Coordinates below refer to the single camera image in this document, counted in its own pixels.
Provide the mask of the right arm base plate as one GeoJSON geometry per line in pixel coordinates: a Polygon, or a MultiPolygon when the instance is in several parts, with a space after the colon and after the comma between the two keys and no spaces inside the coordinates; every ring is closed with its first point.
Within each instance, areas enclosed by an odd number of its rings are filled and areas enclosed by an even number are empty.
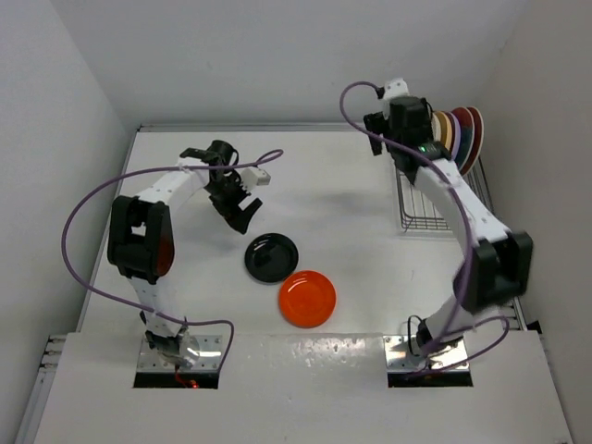
{"type": "Polygon", "coordinates": [[[388,386],[397,388],[466,388],[473,385],[468,354],[462,339],[428,356],[415,336],[384,336],[388,386]]]}

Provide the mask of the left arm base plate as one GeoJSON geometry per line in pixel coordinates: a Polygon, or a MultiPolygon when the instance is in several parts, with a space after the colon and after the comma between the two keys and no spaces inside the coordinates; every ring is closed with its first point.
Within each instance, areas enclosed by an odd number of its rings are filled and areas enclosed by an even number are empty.
{"type": "Polygon", "coordinates": [[[144,339],[133,381],[135,389],[218,389],[223,355],[218,335],[189,335],[179,358],[166,357],[144,339]]]}

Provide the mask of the orange glossy plate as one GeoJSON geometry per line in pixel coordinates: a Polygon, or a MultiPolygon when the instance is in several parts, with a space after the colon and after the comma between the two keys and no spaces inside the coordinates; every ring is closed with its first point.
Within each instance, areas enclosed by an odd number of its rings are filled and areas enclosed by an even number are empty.
{"type": "Polygon", "coordinates": [[[283,282],[277,303],[282,317],[292,326],[315,328],[332,316],[337,305],[337,292],[325,275],[303,270],[283,282]]]}

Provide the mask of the black glossy plate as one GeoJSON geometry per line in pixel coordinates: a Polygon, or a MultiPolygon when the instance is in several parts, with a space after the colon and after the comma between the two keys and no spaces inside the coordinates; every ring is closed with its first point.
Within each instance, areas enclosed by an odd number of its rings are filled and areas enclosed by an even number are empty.
{"type": "Polygon", "coordinates": [[[248,245],[244,253],[244,265],[256,281],[275,284],[295,271],[299,258],[299,251],[292,239],[280,233],[265,233],[248,245]]]}

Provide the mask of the yellow plastic plate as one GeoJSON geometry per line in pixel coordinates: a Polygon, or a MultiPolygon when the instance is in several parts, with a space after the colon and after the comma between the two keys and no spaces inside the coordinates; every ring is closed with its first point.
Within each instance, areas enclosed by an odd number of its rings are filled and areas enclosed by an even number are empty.
{"type": "Polygon", "coordinates": [[[453,144],[455,139],[454,125],[448,112],[439,111],[438,115],[444,123],[443,144],[447,147],[450,153],[453,151],[453,144]]]}

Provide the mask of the cream plastic plate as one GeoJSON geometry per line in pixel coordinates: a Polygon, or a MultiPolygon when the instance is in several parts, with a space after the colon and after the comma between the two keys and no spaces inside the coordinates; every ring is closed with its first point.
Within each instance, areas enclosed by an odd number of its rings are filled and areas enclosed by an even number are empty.
{"type": "Polygon", "coordinates": [[[438,115],[437,115],[436,111],[434,111],[432,113],[431,127],[432,127],[433,139],[436,142],[439,142],[441,140],[441,126],[440,126],[440,123],[438,120],[438,115]]]}

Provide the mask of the lilac plastic plate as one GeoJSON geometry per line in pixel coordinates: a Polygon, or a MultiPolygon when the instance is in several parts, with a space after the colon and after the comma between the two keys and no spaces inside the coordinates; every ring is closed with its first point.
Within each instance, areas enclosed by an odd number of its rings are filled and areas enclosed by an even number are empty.
{"type": "Polygon", "coordinates": [[[450,119],[452,129],[453,129],[451,157],[453,159],[455,159],[458,152],[459,152],[460,145],[461,145],[461,137],[462,137],[461,126],[460,126],[460,122],[459,122],[458,118],[452,112],[448,112],[447,115],[450,119]]]}

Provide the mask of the red teal floral plate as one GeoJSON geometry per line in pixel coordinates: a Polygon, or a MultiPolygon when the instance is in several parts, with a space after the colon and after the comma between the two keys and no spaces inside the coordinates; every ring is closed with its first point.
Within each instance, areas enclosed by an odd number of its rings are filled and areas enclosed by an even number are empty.
{"type": "Polygon", "coordinates": [[[463,176],[466,176],[475,166],[481,154],[484,141],[484,120],[481,112],[474,106],[468,106],[467,109],[474,121],[474,139],[470,153],[461,170],[463,176]]]}
{"type": "Polygon", "coordinates": [[[455,156],[455,162],[459,169],[462,169],[469,156],[474,141],[475,123],[473,116],[467,107],[454,108],[451,113],[457,117],[461,129],[461,141],[459,150],[455,156]]]}

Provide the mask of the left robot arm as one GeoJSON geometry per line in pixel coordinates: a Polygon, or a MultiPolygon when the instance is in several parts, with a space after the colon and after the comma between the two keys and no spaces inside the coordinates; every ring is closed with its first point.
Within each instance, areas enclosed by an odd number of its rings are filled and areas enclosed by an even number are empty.
{"type": "Polygon", "coordinates": [[[176,167],[149,188],[119,195],[112,203],[107,260],[134,288],[148,345],[176,368],[196,364],[199,344],[181,319],[167,280],[175,259],[172,218],[194,194],[205,191],[224,221],[246,233],[262,205],[252,191],[271,177],[258,166],[236,170],[238,158],[238,151],[220,140],[205,150],[187,148],[176,167]]]}

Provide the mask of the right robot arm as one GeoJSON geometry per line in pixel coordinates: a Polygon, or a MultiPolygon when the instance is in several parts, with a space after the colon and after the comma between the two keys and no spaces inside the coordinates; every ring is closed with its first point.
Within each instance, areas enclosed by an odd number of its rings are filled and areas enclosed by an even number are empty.
{"type": "Polygon", "coordinates": [[[373,153],[389,152],[445,218],[464,253],[451,296],[417,329],[419,350],[434,352],[458,340],[486,309],[525,294],[534,242],[500,222],[466,183],[450,151],[434,138],[426,99],[384,92],[379,97],[383,111],[364,117],[373,153]]]}

